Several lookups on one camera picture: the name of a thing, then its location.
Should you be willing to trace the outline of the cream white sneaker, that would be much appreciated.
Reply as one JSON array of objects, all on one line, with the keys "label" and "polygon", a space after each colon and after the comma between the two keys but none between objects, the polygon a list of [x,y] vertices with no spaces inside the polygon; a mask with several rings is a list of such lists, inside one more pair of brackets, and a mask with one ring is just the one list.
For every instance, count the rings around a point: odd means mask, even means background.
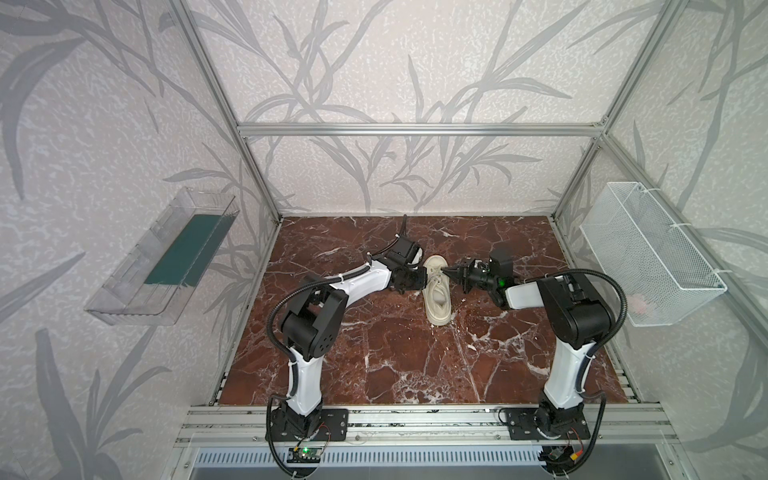
[{"label": "cream white sneaker", "polygon": [[425,262],[427,283],[423,290],[427,320],[435,326],[445,326],[452,316],[450,279],[443,272],[447,261],[440,255],[432,255]]}]

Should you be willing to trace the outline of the white shoelace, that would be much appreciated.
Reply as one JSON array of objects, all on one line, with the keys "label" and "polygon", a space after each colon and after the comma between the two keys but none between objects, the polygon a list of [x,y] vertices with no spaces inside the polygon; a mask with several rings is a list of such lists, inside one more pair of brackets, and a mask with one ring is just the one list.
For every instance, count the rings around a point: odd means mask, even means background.
[{"label": "white shoelace", "polygon": [[450,281],[445,275],[446,267],[428,267],[428,282],[425,288],[425,298],[436,303],[446,304],[450,300]]}]

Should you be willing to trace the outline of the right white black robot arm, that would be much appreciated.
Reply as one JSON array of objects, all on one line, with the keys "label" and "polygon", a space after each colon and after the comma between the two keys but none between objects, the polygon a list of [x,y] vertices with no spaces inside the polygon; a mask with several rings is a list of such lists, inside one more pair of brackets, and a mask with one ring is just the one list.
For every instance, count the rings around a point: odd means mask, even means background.
[{"label": "right white black robot arm", "polygon": [[591,362],[627,318],[628,298],[620,284],[591,269],[568,269],[517,283],[513,261],[503,249],[493,250],[486,262],[466,259],[441,272],[466,293],[487,292],[503,310],[545,310],[556,349],[533,424],[547,438],[578,424],[588,397],[584,386]]}]

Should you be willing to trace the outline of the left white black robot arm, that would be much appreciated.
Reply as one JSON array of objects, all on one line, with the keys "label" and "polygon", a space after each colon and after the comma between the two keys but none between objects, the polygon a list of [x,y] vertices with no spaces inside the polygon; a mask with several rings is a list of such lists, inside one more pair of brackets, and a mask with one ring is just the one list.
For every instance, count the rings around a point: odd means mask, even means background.
[{"label": "left white black robot arm", "polygon": [[356,269],[333,276],[307,275],[280,300],[266,321],[269,341],[287,357],[289,384],[274,395],[278,410],[270,424],[282,423],[287,435],[307,437],[320,428],[322,367],[348,307],[380,291],[400,293],[426,286],[422,247],[400,233]]}]

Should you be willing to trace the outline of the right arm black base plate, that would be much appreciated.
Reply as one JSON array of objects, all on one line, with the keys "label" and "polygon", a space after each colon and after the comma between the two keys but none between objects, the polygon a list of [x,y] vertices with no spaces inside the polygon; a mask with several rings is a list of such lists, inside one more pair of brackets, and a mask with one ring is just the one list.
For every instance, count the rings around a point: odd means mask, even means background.
[{"label": "right arm black base plate", "polygon": [[500,421],[506,426],[511,440],[567,440],[575,436],[591,438],[583,407],[549,409],[512,407],[500,411]]}]

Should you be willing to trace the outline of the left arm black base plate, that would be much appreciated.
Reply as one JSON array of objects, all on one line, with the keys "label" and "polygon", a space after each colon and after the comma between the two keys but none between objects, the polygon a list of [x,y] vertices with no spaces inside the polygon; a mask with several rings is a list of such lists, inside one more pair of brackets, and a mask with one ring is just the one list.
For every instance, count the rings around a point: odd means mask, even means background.
[{"label": "left arm black base plate", "polygon": [[270,412],[266,438],[275,442],[343,442],[347,438],[349,415],[348,409],[319,408],[304,416],[287,405],[280,405]]}]

